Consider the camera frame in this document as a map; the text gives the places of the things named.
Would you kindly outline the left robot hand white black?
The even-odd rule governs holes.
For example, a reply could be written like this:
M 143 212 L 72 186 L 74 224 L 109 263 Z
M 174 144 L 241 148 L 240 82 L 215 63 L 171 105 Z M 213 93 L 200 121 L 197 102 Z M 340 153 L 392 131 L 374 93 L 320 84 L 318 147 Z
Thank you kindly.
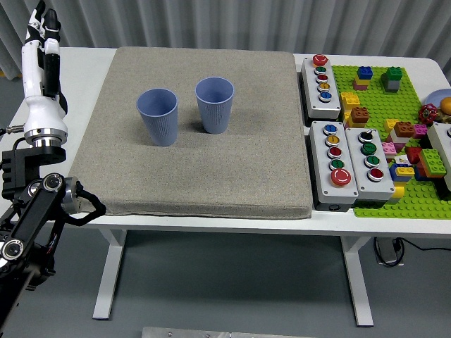
M 22 51 L 22 75 L 25 103 L 29 116 L 25 132 L 52 129 L 63 136 L 67 127 L 63 122 L 68 112 L 60 83 L 61 23 L 53 9 L 46 9 L 40 1 L 27 24 Z

